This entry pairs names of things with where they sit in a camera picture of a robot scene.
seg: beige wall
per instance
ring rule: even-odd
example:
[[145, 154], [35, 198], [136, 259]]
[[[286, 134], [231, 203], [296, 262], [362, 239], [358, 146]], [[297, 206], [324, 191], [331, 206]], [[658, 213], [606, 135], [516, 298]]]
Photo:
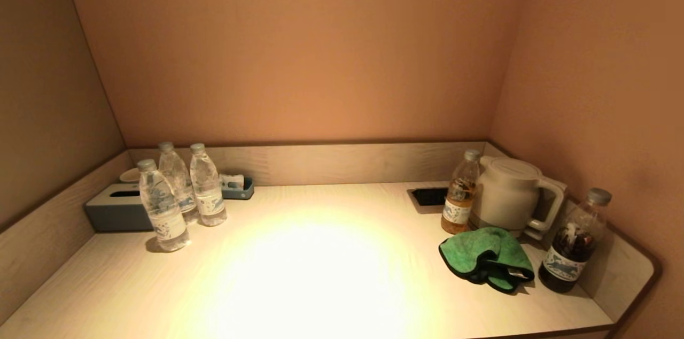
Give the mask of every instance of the beige wall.
[[575, 196], [613, 192], [611, 222], [662, 259], [625, 338], [682, 337], [683, 3], [527, 0], [491, 131]]
[[522, 0], [75, 0], [129, 147], [482, 139]]
[[0, 0], [0, 231], [124, 145], [72, 0]]

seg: kettle handle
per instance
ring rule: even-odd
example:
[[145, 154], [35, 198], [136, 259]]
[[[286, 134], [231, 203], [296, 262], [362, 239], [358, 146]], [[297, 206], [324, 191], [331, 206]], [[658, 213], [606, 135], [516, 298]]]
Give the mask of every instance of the kettle handle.
[[560, 181], [544, 178], [544, 176], [538, 180], [537, 186], [539, 188], [548, 189], [555, 195], [554, 203], [551, 205], [549, 214], [544, 221], [532, 219], [527, 222], [527, 226], [534, 230], [530, 231], [525, 229], [525, 234], [535, 240], [540, 240], [544, 232], [548, 231], [551, 227], [551, 224], [554, 223], [555, 217], [558, 215], [558, 211], [560, 210], [560, 206], [563, 204], [563, 200], [565, 200], [565, 190], [568, 186]]

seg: water bottle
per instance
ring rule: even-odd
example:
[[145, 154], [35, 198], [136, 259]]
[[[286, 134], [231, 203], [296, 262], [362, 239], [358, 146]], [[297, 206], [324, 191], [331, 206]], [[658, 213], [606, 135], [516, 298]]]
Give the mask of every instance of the water bottle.
[[190, 235], [171, 184], [157, 171], [153, 159], [139, 161], [137, 168], [140, 170], [140, 198], [157, 233], [159, 248], [168, 252], [183, 248], [190, 242]]
[[450, 234], [466, 231], [479, 177], [479, 151], [468, 149], [464, 157], [452, 175], [442, 210], [442, 229]]
[[173, 149], [172, 142], [159, 144], [161, 156], [159, 157], [159, 171], [171, 183], [174, 195], [178, 200], [185, 224], [192, 224], [199, 219], [199, 212], [195, 204], [195, 192], [192, 190], [190, 173], [185, 162]]
[[212, 159], [205, 151], [202, 143], [190, 146], [192, 160], [190, 161], [190, 179], [195, 188], [197, 208], [200, 219], [207, 227], [219, 225], [228, 216], [223, 203], [223, 193], [218, 178], [218, 171]]

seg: plastic bottle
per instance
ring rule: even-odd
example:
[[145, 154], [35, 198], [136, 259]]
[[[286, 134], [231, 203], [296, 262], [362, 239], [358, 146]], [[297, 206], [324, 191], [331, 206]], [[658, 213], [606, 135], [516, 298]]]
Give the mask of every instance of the plastic bottle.
[[173, 143], [162, 142], [159, 144], [161, 156], [159, 156], [159, 171], [171, 183], [174, 195], [181, 208], [183, 219], [186, 224], [192, 224], [199, 219], [199, 212], [195, 204], [195, 191], [192, 188], [190, 173], [185, 162], [173, 149]]
[[169, 252], [183, 248], [190, 242], [190, 235], [171, 184], [157, 171], [153, 159], [139, 161], [137, 168], [140, 170], [140, 198], [157, 233], [159, 248]]
[[605, 210], [612, 195], [592, 188], [558, 230], [546, 258], [539, 266], [542, 284], [555, 292], [567, 292], [577, 283], [605, 232]]
[[442, 210], [442, 229], [450, 234], [459, 234], [466, 230], [479, 177], [479, 151], [468, 149], [464, 156], [464, 161], [452, 175]]
[[223, 193], [221, 193], [216, 166], [205, 151], [204, 144], [193, 144], [190, 146], [190, 151], [192, 152], [190, 178], [195, 188], [200, 219], [207, 227], [219, 225], [228, 215], [223, 203]]

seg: white kettle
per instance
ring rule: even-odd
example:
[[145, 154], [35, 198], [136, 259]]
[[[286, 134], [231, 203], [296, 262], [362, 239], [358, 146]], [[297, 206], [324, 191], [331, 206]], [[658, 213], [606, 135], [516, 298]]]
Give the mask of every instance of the white kettle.
[[[483, 156], [484, 173], [477, 179], [477, 192], [469, 219], [471, 229], [501, 227], [515, 237], [522, 233], [542, 239], [554, 222], [565, 198], [567, 185], [546, 178], [536, 166], [510, 158]], [[554, 193], [545, 220], [533, 218], [540, 188]]]

